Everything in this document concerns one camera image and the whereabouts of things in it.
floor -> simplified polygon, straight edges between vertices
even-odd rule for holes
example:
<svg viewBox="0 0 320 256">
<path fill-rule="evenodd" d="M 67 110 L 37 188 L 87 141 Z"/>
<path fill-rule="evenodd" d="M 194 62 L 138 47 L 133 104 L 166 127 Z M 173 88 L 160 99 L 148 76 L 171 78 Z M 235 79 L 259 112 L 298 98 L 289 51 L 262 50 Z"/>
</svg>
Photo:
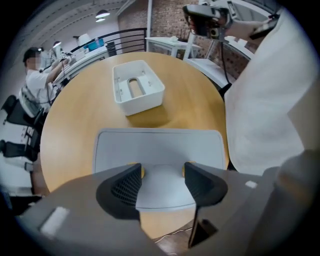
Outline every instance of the floor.
<svg viewBox="0 0 320 256">
<path fill-rule="evenodd" d="M 44 175 L 41 169 L 40 154 L 38 155 L 38 160 L 34 163 L 34 169 L 33 169 L 33 172 L 31 173 L 31 182 L 33 186 L 33 194 L 43 195 L 43 196 L 49 195 L 50 192 L 47 188 Z M 153 241 L 167 255 L 181 255 L 188 250 L 189 237 L 192 231 L 190 228 L 192 228 L 192 225 L 193 225 L 193 222 L 190 221 L 189 223 L 182 226 L 178 230 L 175 230 L 171 234 L 166 235 L 164 237 L 162 236 L 162 237 L 155 238 L 153 239 Z"/>
<path fill-rule="evenodd" d="M 159 237 L 159 238 L 153 239 L 153 241 L 167 255 L 184 254 L 186 251 L 188 251 L 188 242 L 189 242 L 189 237 L 192 231 L 190 228 L 192 228 L 192 225 L 193 225 L 193 221 L 190 221 L 189 223 L 187 223 L 186 225 L 182 226 L 179 229 L 179 230 L 187 230 L 187 231 L 177 232 L 179 230 L 176 230 L 168 236 L 165 236 L 163 238 Z"/>
<path fill-rule="evenodd" d="M 40 153 L 38 154 L 38 159 L 33 164 L 33 172 L 30 174 L 30 177 L 34 195 L 48 196 L 50 194 L 41 169 Z"/>
</svg>

metal pole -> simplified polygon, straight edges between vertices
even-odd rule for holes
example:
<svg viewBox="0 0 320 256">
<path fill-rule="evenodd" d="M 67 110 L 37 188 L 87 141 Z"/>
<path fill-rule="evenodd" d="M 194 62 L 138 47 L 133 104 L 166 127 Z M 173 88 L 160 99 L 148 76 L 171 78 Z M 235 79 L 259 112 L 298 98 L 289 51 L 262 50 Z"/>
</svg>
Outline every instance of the metal pole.
<svg viewBox="0 0 320 256">
<path fill-rule="evenodd" d="M 149 0 L 148 2 L 148 15 L 147 15 L 147 21 L 146 21 L 146 37 L 151 36 L 151 16 L 152 16 L 152 0 Z"/>
</svg>

black chair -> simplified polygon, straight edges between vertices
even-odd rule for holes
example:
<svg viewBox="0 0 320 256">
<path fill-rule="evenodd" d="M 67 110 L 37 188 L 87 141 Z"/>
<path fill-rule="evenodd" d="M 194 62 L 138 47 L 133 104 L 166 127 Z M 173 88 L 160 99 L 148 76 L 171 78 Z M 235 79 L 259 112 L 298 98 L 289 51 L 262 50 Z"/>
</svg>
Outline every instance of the black chair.
<svg viewBox="0 0 320 256">
<path fill-rule="evenodd" d="M 1 110 L 4 110 L 7 113 L 5 122 L 31 127 L 41 136 L 45 123 L 43 108 L 39 111 L 36 117 L 32 118 L 27 115 L 16 96 L 10 95 L 4 102 Z"/>
<path fill-rule="evenodd" d="M 0 152 L 5 158 L 25 157 L 31 162 L 35 162 L 38 159 L 38 152 L 33 147 L 28 145 L 28 139 L 26 144 L 18 144 L 12 142 L 5 142 L 0 140 Z"/>
</svg>

round wooden table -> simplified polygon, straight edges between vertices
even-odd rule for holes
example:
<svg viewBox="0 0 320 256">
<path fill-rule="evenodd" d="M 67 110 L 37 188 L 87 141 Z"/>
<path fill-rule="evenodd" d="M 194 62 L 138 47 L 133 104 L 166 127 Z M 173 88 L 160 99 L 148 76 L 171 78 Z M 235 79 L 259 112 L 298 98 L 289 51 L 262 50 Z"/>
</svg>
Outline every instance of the round wooden table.
<svg viewBox="0 0 320 256">
<path fill-rule="evenodd" d="M 165 86 L 161 106 L 125 116 L 116 105 L 113 67 L 144 60 Z M 186 62 L 153 52 L 132 52 L 96 62 L 62 90 L 45 120 L 40 158 L 49 191 L 92 174 L 94 142 L 102 128 L 177 128 L 221 133 L 229 162 L 225 105 L 217 89 Z M 142 229 L 157 238 L 179 229 L 194 217 L 194 209 L 141 212 Z"/>
</svg>

robotic arm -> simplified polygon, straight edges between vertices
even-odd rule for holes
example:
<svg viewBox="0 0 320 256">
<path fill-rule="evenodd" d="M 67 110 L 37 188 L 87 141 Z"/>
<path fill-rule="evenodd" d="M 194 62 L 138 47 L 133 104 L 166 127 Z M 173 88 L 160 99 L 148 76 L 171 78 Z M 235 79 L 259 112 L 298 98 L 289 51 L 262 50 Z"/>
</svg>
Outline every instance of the robotic arm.
<svg viewBox="0 0 320 256">
<path fill-rule="evenodd" d="M 226 30 L 233 24 L 233 17 L 236 17 L 233 6 L 229 8 L 200 4 L 188 4 L 182 9 L 184 17 L 190 25 L 193 22 L 194 28 L 191 32 L 208 39 L 224 41 Z"/>
</svg>

